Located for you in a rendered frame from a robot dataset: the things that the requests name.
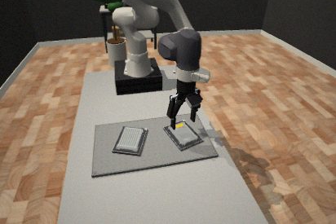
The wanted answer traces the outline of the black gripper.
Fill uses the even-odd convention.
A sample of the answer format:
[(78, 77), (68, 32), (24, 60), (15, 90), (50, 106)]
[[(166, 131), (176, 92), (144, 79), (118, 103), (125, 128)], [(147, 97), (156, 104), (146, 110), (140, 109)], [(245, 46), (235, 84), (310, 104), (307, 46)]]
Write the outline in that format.
[[(170, 96), (170, 103), (167, 110), (167, 116), (171, 119), (170, 126), (173, 130), (175, 130), (175, 122), (176, 122), (176, 115), (181, 107), (183, 105), (183, 102), (185, 102), (185, 95), (190, 93), (197, 93), (199, 95), (201, 91), (196, 88), (196, 82), (184, 82), (177, 79), (177, 93), (174, 96)], [(196, 89), (195, 89), (196, 88)], [(185, 93), (185, 94), (184, 94)], [(176, 102), (175, 102), (176, 101)], [(180, 102), (181, 101), (181, 102)], [(199, 106), (196, 106), (194, 108), (191, 108), (191, 116), (190, 120), (192, 122), (195, 122), (196, 118), (196, 112), (198, 111), (198, 108), (201, 107), (201, 104)]]

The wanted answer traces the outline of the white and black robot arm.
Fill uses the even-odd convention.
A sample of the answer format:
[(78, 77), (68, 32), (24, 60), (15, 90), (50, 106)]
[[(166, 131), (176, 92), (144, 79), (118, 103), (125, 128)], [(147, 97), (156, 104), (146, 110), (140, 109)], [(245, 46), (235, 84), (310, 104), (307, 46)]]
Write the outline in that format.
[(193, 30), (178, 0), (122, 1), (130, 7), (117, 8), (113, 12), (113, 22), (124, 33), (127, 40), (128, 60), (125, 75), (146, 77), (154, 71), (148, 57), (147, 39), (136, 30), (155, 28), (158, 25), (158, 12), (152, 8), (157, 7), (170, 15), (178, 30), (159, 39), (157, 44), (159, 55), (176, 62), (173, 73), (178, 80), (203, 83), (209, 81), (210, 71), (199, 65), (201, 35)]

